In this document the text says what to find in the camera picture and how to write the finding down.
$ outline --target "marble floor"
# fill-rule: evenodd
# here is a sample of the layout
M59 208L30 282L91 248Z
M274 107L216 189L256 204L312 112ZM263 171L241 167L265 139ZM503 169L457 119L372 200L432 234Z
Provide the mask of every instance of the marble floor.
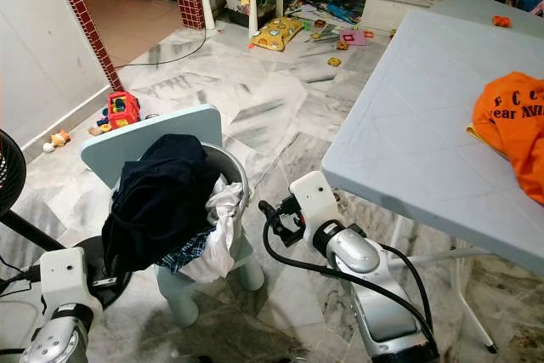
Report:
M197 48L198 31L174 32L135 62L170 60ZM218 363L275 363L302 356L315 363L370 362L338 281L275 262L261 242L264 223L257 203L277 203L288 185L318 169L343 119L368 80L388 38L374 37L363 48L337 51L335 43L311 43L306 31L284 53L247 47L247 30L219 21L203 47L167 65L122 69L125 87L142 105L143 116L210 103L222 115L224 146L245 166L252 201L243 218L266 281L245 292L238 274L200 286L201 314L187 329L173 324L158 292L154 271L134 274L127 290L92 330L91 362L175 362L185 354L207 354ZM326 61L338 57L338 68ZM79 158L81 142L91 136L99 113L71 131L72 141L28 164L25 190L15 210L66 245L100 233L110 192ZM377 241L388 241L395 216L368 201L339 191L341 212ZM0 225L0 253L26 265L39 251ZM430 253L449 248L449 237L424 225L406 229L399 249ZM302 242L292 258L316 262ZM467 299L495 339L499 354L489 354L465 326L450 287L448 262L421 267L443 362L510 363L544 361L544 280L493 256L466 262ZM0 269L0 276L8 276ZM418 305L416 286L401 272L399 281ZM0 302L0 348L26 345L40 322L39 286ZM7 357L0 356L1 361Z

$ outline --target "orange shirt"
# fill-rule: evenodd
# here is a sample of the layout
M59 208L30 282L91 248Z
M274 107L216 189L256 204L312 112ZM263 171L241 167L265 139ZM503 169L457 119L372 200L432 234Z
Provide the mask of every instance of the orange shirt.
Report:
M527 196L544 204L544 80L512 72L487 84L473 129L507 157Z

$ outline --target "gray plastic table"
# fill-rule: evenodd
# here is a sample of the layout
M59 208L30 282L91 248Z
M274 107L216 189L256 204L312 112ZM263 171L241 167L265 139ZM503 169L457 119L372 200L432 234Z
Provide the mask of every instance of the gray plastic table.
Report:
M507 160L465 133L486 83L511 71L544 77L544 39L520 32L544 33L544 19L514 11L516 31L494 27L494 9L481 2L489 16L480 9L477 21L448 8L405 17L322 171L334 187L544 274L544 207L519 188Z

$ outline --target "gray laundry basket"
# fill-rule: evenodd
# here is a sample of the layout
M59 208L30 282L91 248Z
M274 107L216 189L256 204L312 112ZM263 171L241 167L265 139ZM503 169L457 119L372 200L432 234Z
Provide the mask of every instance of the gray laundry basket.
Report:
M239 182L242 185L242 197L234 217L235 234L230 248L230 255L235 260L233 269L241 268L241 284L248 291L258 290L264 283L264 274L257 260L252 255L252 247L246 238L241 217L249 202L249 184L244 168L238 160L226 150L210 144L202 144L207 153L207 163L216 168L228 183ZM167 299L176 323L181 327L193 324L198 316L198 307L192 299L195 282L187 275L172 274L168 268L156 266L156 279L159 290Z

